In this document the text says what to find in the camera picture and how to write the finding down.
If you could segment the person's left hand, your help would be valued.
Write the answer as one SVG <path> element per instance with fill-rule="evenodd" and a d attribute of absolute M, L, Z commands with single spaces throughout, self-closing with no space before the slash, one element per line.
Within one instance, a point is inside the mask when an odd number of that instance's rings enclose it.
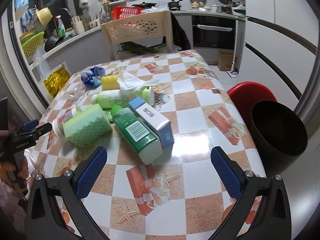
<path fill-rule="evenodd" d="M 8 172 L 14 172 L 15 170 L 16 166 L 12 163 L 8 161 L 1 162 L 1 180 L 8 181 Z M 23 159 L 21 169 L 18 172 L 18 176 L 22 179 L 27 179 L 29 177 L 28 162 L 26 158 Z"/>

